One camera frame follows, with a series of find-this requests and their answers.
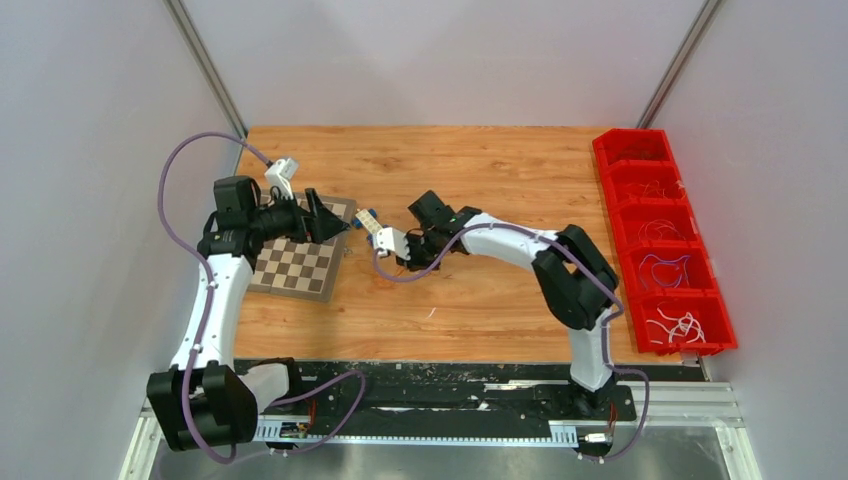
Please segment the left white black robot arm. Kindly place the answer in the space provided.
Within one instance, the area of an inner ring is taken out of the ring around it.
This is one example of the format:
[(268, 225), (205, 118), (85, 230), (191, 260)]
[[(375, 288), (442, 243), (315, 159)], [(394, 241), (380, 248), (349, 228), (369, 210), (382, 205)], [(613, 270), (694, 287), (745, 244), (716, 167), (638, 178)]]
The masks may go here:
[(185, 337), (168, 369), (151, 374), (146, 386), (168, 447), (211, 456), (252, 441), (266, 408), (293, 414), (306, 399), (291, 358), (264, 360), (244, 375), (234, 370), (239, 313), (262, 249), (278, 239), (321, 245), (351, 227), (311, 188), (305, 207), (277, 187), (262, 203), (253, 178), (230, 176), (214, 183), (213, 196), (202, 237), (187, 248), (199, 278)]

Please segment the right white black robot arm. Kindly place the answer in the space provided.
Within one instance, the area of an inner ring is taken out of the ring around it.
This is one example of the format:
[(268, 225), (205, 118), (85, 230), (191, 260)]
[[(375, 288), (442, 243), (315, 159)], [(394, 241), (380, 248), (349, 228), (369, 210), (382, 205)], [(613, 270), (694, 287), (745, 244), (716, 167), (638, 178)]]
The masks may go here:
[(535, 275), (550, 313), (568, 331), (571, 403), (596, 417), (611, 403), (616, 378), (605, 328), (618, 301), (619, 278), (587, 233), (576, 225), (539, 230), (502, 221), (478, 208), (455, 211), (433, 191), (409, 206), (419, 223), (404, 233), (384, 227), (374, 237), (382, 256), (394, 254), (415, 277), (436, 270), (448, 253), (479, 255)]

